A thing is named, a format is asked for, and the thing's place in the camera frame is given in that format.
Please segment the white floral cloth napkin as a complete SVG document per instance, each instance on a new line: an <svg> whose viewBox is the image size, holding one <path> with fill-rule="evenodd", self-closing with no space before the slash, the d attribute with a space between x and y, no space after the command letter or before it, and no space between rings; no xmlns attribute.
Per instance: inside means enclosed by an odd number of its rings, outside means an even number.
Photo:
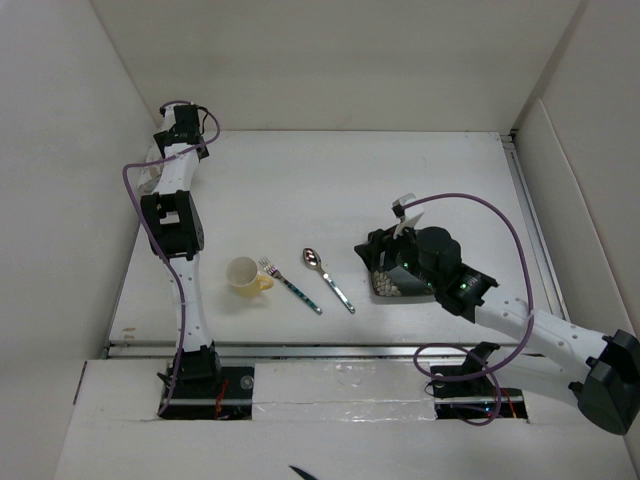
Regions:
<svg viewBox="0 0 640 480"><path fill-rule="evenodd" d="M140 170L136 183L136 191L139 196L151 194L158 185L164 168L163 163L153 164L153 162L158 160L163 160L163 157L157 144L152 142L144 160L146 166Z"/></svg>

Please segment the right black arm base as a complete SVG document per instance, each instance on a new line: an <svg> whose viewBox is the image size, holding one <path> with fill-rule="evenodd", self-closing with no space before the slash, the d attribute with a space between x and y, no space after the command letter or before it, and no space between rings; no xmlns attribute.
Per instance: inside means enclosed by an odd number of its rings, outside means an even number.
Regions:
<svg viewBox="0 0 640 480"><path fill-rule="evenodd" d="M497 344L481 342L467 354L459 365L433 365L437 376L451 377L480 372L480 360L488 363L490 355L498 351ZM430 381L424 391L435 399L437 420L460 420L471 425L483 425L494 419L528 418L523 392L519 389L497 390L490 376L461 382Z"/></svg>

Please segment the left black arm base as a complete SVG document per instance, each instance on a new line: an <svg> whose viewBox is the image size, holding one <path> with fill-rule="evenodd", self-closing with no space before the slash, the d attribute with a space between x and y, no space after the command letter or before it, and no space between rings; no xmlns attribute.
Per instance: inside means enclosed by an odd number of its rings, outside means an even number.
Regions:
<svg viewBox="0 0 640 480"><path fill-rule="evenodd" d="M251 420L255 369L222 366L211 348L181 352L157 374L163 384L158 416L164 420Z"/></svg>

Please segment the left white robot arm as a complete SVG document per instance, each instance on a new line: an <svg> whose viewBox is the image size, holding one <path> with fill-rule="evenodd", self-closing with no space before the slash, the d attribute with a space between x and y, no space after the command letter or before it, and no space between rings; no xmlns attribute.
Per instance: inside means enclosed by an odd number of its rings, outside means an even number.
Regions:
<svg viewBox="0 0 640 480"><path fill-rule="evenodd" d="M154 140L164 163L156 186L141 197L140 206L152 250L170 275L176 309L178 342L168 385L208 397L222 387L223 373L204 318L199 282L204 229L190 192L196 168L209 156L200 122L203 110L185 102L161 108L165 123Z"/></svg>

